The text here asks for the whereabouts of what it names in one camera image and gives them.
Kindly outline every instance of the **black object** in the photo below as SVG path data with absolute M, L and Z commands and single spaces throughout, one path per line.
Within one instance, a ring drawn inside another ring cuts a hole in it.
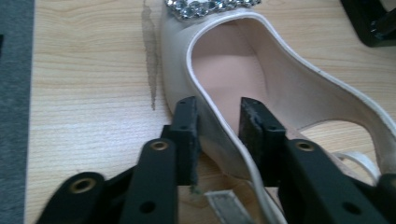
M 376 187 L 352 181 L 317 144 L 269 135 L 268 127 L 273 125 L 271 132 L 284 134 L 284 130 L 259 101 L 243 98 L 241 110 L 240 138 L 259 169 L 266 167 L 260 169 L 262 176 L 271 176 L 270 184 L 278 183 L 275 187 L 289 223 L 396 223 L 389 208 L 396 204 L 396 175 L 382 176 Z M 265 181 L 264 185 L 273 186 Z
M 38 223 L 177 223 L 177 185 L 197 183 L 195 98 L 177 104 L 162 138 L 147 142 L 136 167 L 105 181 L 82 173 L 64 182 Z M 347 177 L 317 144 L 289 140 L 261 102 L 243 98 L 240 138 L 265 186 L 279 187 L 289 223 L 396 223 L 396 175 L 375 187 Z
M 134 168 L 107 181 L 97 173 L 72 176 L 37 223 L 177 223 L 177 186 L 197 184 L 197 120 L 195 98 L 180 101 L 172 124 L 143 146 Z
M 396 45 L 396 8 L 387 12 L 380 0 L 341 0 L 341 3 L 366 46 Z

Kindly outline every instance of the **brass screw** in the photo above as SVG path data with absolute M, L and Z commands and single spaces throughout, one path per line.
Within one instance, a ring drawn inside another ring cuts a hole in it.
M 86 192 L 96 185 L 96 181 L 92 178 L 82 178 L 76 180 L 72 185 L 70 185 L 70 191 L 75 194 Z
M 296 146 L 300 150 L 307 151 L 307 152 L 313 151 L 315 149 L 311 144 L 308 144 L 306 142 L 297 142 Z
M 161 151 L 168 148 L 168 144 L 162 141 L 151 143 L 150 147 L 154 150 Z

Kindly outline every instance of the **light wood tabletop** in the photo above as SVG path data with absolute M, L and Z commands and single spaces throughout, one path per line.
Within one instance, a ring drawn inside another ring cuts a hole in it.
M 144 143 L 170 123 L 159 46 L 162 3 L 36 0 L 26 223 L 35 223 L 68 177 L 93 171 L 110 178 L 135 165 Z M 396 47 L 365 47 L 338 0 L 265 0 L 255 10 L 302 57 L 396 119 Z M 333 122 L 304 134 L 326 149 L 375 159 L 368 133 L 356 125 Z M 199 175 L 202 192 L 245 192 L 242 201 L 254 207 L 245 184 L 206 156 Z M 180 189 L 181 223 L 218 223 L 204 196 L 191 202 L 188 194 Z

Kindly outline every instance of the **gray fabric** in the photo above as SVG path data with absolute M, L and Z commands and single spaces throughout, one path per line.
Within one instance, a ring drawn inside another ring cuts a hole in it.
M 0 223 L 22 223 L 35 1 L 0 0 Z

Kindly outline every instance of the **wooden table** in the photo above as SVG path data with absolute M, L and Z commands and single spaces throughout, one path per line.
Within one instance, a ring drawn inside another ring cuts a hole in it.
M 394 8 L 391 0 L 384 1 Z M 162 0 L 37 0 L 26 223 L 71 175 L 110 178 L 135 165 L 143 144 L 170 122 L 159 46 Z M 363 91 L 396 119 L 396 47 L 359 41 L 338 0 L 267 0 L 255 9 L 286 42 L 322 70 Z M 329 150 L 374 157 L 367 133 L 333 122 L 304 132 Z M 243 182 L 203 156 L 202 191 Z M 204 196 L 180 190 L 181 223 L 217 223 Z

